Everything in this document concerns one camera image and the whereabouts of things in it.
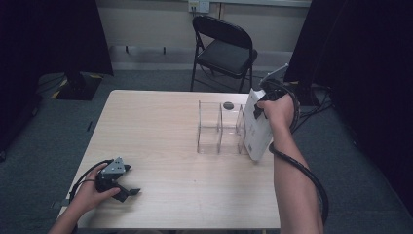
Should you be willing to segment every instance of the dark curtain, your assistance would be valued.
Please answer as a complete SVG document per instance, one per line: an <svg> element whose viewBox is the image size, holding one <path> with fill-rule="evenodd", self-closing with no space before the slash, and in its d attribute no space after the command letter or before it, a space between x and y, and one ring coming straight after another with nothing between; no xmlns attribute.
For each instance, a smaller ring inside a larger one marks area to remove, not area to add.
<svg viewBox="0 0 413 234"><path fill-rule="evenodd" d="M113 75L94 0L0 1L0 146L43 74Z"/></svg>
<svg viewBox="0 0 413 234"><path fill-rule="evenodd" d="M328 9L336 15L327 17ZM411 214L412 12L407 0L313 0L286 74L332 88L334 105L357 146Z"/></svg>

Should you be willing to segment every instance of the right hand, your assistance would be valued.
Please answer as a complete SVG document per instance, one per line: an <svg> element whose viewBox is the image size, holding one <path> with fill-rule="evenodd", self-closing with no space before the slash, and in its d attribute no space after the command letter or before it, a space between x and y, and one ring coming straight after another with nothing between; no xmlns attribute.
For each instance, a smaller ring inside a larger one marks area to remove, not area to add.
<svg viewBox="0 0 413 234"><path fill-rule="evenodd" d="M289 128L291 125L294 118L294 104L290 95L284 95L275 101L261 100L257 105L264 109L273 128Z"/></svg>

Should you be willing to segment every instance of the small dark object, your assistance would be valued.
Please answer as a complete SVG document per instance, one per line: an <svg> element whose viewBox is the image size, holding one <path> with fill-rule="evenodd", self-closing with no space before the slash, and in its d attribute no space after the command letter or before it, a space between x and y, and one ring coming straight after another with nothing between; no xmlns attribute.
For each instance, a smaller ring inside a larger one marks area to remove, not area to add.
<svg viewBox="0 0 413 234"><path fill-rule="evenodd" d="M103 170L99 172L96 177L96 190L98 192L104 192L114 187L119 187L121 191L113 196L114 199L125 202L129 196L136 195L140 188L128 190L121 186L116 179L121 177L125 172L131 168L130 165L124 165L122 158L117 158L111 164L106 166Z"/></svg>

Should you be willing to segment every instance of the chair seat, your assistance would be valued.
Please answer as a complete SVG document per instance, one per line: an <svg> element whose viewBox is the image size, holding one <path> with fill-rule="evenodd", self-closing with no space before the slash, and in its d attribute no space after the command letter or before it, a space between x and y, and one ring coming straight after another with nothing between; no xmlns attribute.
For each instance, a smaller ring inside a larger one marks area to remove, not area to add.
<svg viewBox="0 0 413 234"><path fill-rule="evenodd" d="M198 63L206 67L241 76L248 68L249 50L236 47L225 42L214 40L198 56ZM252 51L252 62L257 58L256 50Z"/></svg>

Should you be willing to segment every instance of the finger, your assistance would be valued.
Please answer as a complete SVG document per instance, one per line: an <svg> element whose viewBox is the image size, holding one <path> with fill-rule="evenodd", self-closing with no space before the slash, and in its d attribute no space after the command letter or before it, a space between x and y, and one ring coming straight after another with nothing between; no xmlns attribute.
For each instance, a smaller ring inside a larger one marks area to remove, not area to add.
<svg viewBox="0 0 413 234"><path fill-rule="evenodd" d="M120 191L121 191L120 188L114 187L114 188L111 188L111 189L109 189L109 190L106 190L106 191L104 191L104 192L99 193L99 198L103 201L103 200L105 200L105 199L108 199L108 198L110 198L110 197L115 196L115 195L118 194Z"/></svg>

